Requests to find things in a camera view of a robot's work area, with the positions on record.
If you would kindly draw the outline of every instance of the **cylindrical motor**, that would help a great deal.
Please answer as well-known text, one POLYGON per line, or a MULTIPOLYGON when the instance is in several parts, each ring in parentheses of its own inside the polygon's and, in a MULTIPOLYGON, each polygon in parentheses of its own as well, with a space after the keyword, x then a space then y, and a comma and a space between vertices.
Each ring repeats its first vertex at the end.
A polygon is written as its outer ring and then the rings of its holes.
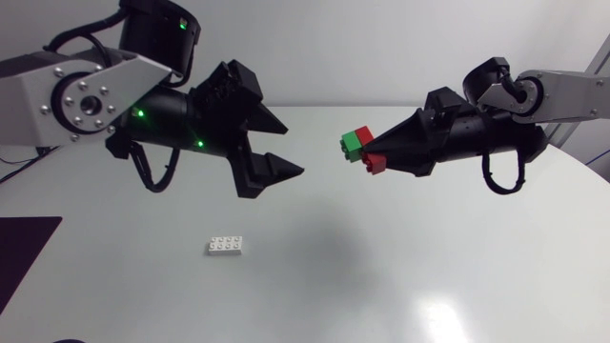
POLYGON ((187 10, 168 0, 151 0, 146 8, 130 6, 119 49, 146 56, 179 75, 188 74, 201 28, 187 10))

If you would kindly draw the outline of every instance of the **white lego brick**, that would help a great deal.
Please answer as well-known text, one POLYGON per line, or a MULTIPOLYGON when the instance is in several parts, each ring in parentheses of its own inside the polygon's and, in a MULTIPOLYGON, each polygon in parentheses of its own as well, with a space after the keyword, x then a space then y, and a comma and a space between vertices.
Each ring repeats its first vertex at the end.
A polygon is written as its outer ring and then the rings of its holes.
POLYGON ((208 243, 209 255, 241 255, 242 236, 212 237, 208 243))

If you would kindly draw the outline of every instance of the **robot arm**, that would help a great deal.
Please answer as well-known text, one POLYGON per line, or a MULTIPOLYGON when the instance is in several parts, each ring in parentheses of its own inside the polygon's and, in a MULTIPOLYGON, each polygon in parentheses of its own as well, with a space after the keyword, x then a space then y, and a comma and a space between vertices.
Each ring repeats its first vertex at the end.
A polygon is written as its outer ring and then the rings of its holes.
POLYGON ((526 71, 513 81, 509 70, 505 59, 492 58, 464 79, 466 99, 442 88, 428 94, 423 109, 376 139, 366 127, 344 135, 341 147, 346 158, 361 158, 372 174, 387 168, 426 176, 437 162, 482 156, 489 188, 510 194, 525 182, 525 164, 548 144, 537 123, 610 118, 607 77, 526 71), (518 154, 513 189, 496 184, 490 172, 490 154, 502 151, 518 154))
POLYGON ((114 157, 132 158, 152 192, 170 184, 181 150, 226 157, 240 197, 303 173, 271 153, 253 153, 248 131, 284 134, 262 105, 256 75, 237 61, 221 63, 188 93, 200 33, 196 19, 169 0, 120 0, 115 15, 59 34, 36 52, 0 62, 0 144, 63 146, 106 140, 114 157), (125 21, 120 50, 92 33, 125 21), (94 49, 57 52, 76 37, 94 49), (181 77, 171 82, 173 75, 181 77), (173 148, 165 176, 154 183, 142 146, 173 148))

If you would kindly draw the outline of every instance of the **lego brick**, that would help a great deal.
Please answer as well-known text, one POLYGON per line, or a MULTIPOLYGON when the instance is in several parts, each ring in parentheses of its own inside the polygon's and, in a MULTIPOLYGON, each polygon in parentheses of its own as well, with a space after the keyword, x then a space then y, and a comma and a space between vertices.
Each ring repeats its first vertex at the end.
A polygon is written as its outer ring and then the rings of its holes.
POLYGON ((374 140, 373 134, 369 130, 369 127, 362 127, 356 130, 356 136, 358 137, 358 140, 360 141, 360 145, 362 147, 371 143, 374 140))
POLYGON ((340 144, 341 150, 345 153, 345 159, 349 159, 350 162, 356 162, 361 158, 362 145, 355 131, 343 134, 340 144))
POLYGON ((372 175, 385 172, 387 165, 387 159, 384 155, 366 152, 362 154, 362 162, 366 165, 366 171, 372 175))
POLYGON ((212 237, 208 243, 209 255, 241 255, 242 236, 212 237))

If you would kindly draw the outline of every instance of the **black cable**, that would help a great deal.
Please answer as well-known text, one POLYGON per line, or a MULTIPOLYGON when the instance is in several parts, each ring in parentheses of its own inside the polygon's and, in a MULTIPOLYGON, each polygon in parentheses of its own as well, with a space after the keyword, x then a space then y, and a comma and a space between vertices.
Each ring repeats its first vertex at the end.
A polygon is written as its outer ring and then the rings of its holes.
POLYGON ((189 66, 187 67, 187 71, 182 76, 182 79, 177 82, 162 81, 161 86, 165 86, 168 88, 178 88, 178 87, 182 87, 182 86, 186 85, 187 82, 189 82, 189 79, 191 78, 191 69, 193 68, 193 58, 194 58, 194 48, 191 50, 191 58, 189 59, 189 66))
POLYGON ((112 67, 111 56, 108 54, 108 50, 106 49, 106 47, 104 47, 102 45, 102 43, 99 41, 99 39, 93 37, 93 35, 90 33, 84 33, 84 34, 81 34, 80 36, 93 43, 95 48, 99 51, 100 55, 102 56, 102 61, 104 62, 104 67, 106 67, 106 68, 112 67))
POLYGON ((6 163, 6 164, 10 164, 10 165, 18 165, 18 164, 30 162, 34 158, 30 158, 30 159, 23 160, 23 161, 7 161, 6 159, 0 157, 0 162, 6 163))
POLYGON ((492 190, 500 195, 508 195, 508 194, 518 192, 521 189, 521 187, 523 187, 523 184, 525 183, 525 160, 523 159, 523 156, 521 155, 521 153, 519 153, 519 151, 517 151, 517 160, 518 160, 517 182, 515 182, 515 187, 513 189, 507 190, 507 189, 503 188, 502 186, 500 186, 499 184, 497 184, 496 181, 494 181, 494 179, 492 178, 492 173, 490 172, 490 168, 489 168, 489 164, 490 164, 489 152, 486 151, 483 154, 482 167, 483 167, 483 178, 485 179, 485 183, 487 184, 487 187, 489 187, 490 190, 492 190))
POLYGON ((30 162, 28 162, 27 164, 21 166, 21 168, 19 168, 16 171, 12 171, 9 172, 8 174, 4 175, 1 179, 0 179, 0 185, 7 182, 8 180, 10 180, 11 178, 13 178, 16 174, 26 170, 27 168, 33 166, 36 162, 40 161, 41 159, 49 156, 53 151, 56 151, 57 149, 59 149, 60 147, 54 147, 51 148, 50 150, 48 150, 47 152, 41 154, 40 156, 33 158, 30 162))
POLYGON ((144 187, 147 190, 155 193, 163 192, 170 186, 172 182, 173 173, 175 167, 178 165, 178 157, 180 157, 180 149, 172 150, 172 157, 170 158, 169 165, 165 166, 165 174, 158 183, 153 182, 153 173, 151 172, 151 166, 146 158, 146 153, 141 145, 132 142, 130 148, 130 155, 132 156, 133 163, 137 169, 137 173, 140 175, 140 179, 144 183, 144 187))
POLYGON ((129 11, 126 9, 120 9, 117 13, 110 17, 87 24, 76 29, 67 30, 59 33, 53 40, 43 49, 46 51, 57 52, 64 44, 70 42, 72 39, 82 36, 83 34, 91 34, 101 30, 109 29, 116 24, 122 22, 129 15, 129 11))
POLYGON ((508 72, 507 69, 501 69, 502 76, 499 79, 500 84, 504 87, 506 92, 513 95, 515 100, 520 104, 524 103, 527 100, 527 92, 526 91, 518 91, 517 86, 515 85, 515 81, 511 77, 511 73, 508 72))
POLYGON ((607 151, 605 151, 605 152, 603 152, 603 153, 600 153, 600 154, 598 155, 598 157, 596 157, 596 158, 592 159, 591 161, 587 162, 587 163, 585 164, 585 166, 588 166, 588 165, 590 165, 591 163, 593 163, 593 162, 595 162, 595 161, 599 160, 600 158, 602 158, 603 156, 605 156, 605 155, 606 155, 608 152, 610 152, 610 150, 607 150, 607 151))

